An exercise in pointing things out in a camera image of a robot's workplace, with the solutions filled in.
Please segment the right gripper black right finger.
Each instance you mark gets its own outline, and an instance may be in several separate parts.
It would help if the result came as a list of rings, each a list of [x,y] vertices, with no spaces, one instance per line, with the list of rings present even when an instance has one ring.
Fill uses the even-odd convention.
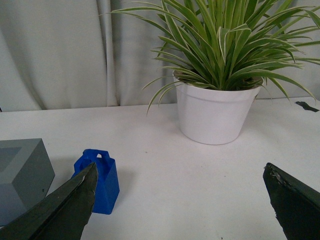
[[[320,193],[268,162],[263,180],[285,237],[288,240],[320,238]]]

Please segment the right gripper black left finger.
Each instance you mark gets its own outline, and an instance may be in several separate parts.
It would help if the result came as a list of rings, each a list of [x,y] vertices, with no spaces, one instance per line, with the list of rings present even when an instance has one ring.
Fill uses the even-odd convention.
[[[98,170],[89,164],[0,230],[2,240],[79,240],[91,217]]]

